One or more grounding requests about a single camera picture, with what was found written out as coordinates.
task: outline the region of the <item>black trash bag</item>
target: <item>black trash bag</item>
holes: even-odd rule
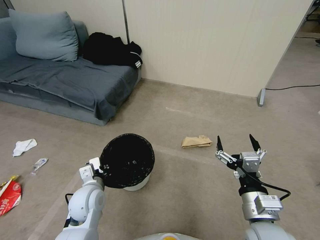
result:
[[[104,185],[111,188],[132,187],[152,171],[154,152],[143,137],[127,133],[112,139],[100,156]]]

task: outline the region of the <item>red snack bag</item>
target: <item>red snack bag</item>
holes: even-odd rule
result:
[[[17,206],[21,200],[21,186],[9,180],[0,191],[0,216]]]

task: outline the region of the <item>wall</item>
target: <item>wall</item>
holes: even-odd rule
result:
[[[126,0],[142,77],[257,96],[312,0]],[[12,0],[17,10],[66,10],[90,33],[126,42],[121,0]]]
[[[18,11],[55,13],[67,11],[74,20],[85,22],[89,34],[104,32],[127,42],[121,0],[11,0]]]

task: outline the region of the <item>black cable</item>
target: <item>black cable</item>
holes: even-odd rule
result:
[[[294,37],[294,38],[312,38],[312,39],[320,39],[320,38],[315,38],[315,37]]]
[[[72,195],[73,195],[73,193],[67,193],[66,195],[64,195],[67,204],[69,204],[69,200],[68,200],[67,196],[72,196]]]
[[[302,86],[293,86],[293,87],[287,87],[287,88],[277,88],[277,89],[273,89],[273,88],[266,88],[266,90],[284,90],[284,89],[289,89],[289,88],[295,88],[295,87],[317,87],[320,86],[320,84],[317,85],[302,85]]]
[[[270,184],[267,184],[267,183],[264,183],[264,182],[261,182],[258,178],[255,178],[253,176],[251,176],[246,170],[243,169],[242,166],[239,167],[247,176],[251,177],[253,180],[257,181],[258,183],[260,183],[261,185],[264,185],[266,187],[269,187],[269,188],[273,188],[273,189],[276,189],[276,190],[279,190],[279,191],[282,191],[282,192],[286,192],[287,194],[282,196],[280,198],[280,201],[282,201],[283,199],[289,197],[291,195],[291,192],[288,191],[287,189],[284,189],[284,188],[279,188],[279,187],[276,187],[276,186],[273,186],[273,185],[270,185]]]

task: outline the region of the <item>sofa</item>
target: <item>sofa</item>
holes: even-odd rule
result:
[[[79,40],[73,62],[19,55],[10,17],[0,19],[0,100],[105,125],[140,80],[140,68],[96,65],[81,57],[86,26],[73,21]]]

